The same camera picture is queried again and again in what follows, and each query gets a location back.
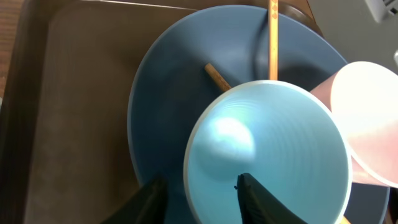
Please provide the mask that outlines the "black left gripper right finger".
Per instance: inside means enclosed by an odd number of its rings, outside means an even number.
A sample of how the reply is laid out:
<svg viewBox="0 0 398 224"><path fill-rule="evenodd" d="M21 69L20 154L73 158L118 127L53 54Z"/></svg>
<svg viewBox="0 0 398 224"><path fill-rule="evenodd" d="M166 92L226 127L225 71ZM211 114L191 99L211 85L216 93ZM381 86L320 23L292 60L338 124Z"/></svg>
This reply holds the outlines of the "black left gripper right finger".
<svg viewBox="0 0 398 224"><path fill-rule="evenodd" d="M234 188L243 224L307 224L249 173L238 175Z"/></svg>

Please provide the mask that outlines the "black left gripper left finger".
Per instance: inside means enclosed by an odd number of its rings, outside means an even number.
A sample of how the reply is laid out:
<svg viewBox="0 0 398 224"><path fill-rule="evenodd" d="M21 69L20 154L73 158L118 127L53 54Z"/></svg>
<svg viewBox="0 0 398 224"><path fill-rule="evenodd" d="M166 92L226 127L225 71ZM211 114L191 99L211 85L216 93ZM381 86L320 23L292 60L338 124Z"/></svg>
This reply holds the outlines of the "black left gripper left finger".
<svg viewBox="0 0 398 224"><path fill-rule="evenodd" d="M163 224L167 202L167 180L156 177L101 224Z"/></svg>

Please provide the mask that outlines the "light blue cup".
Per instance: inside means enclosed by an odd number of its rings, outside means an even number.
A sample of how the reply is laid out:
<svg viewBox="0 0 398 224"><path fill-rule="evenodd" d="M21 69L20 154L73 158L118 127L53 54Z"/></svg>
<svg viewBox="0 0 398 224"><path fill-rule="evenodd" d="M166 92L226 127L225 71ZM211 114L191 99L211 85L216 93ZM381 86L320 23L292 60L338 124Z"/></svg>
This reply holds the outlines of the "light blue cup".
<svg viewBox="0 0 398 224"><path fill-rule="evenodd" d="M351 193L348 145L330 110L281 81L238 85L197 120L183 181L198 223L241 223L237 180L243 173L306 223L339 223Z"/></svg>

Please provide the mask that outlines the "pink cup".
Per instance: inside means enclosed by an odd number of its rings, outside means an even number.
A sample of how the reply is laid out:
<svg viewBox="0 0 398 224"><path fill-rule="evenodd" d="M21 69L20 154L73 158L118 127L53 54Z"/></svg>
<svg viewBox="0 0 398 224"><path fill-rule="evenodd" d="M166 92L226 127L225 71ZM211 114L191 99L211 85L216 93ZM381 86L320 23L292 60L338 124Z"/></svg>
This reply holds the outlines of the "pink cup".
<svg viewBox="0 0 398 224"><path fill-rule="evenodd" d="M353 62L311 93L349 144L353 182L396 188L397 75L373 62Z"/></svg>

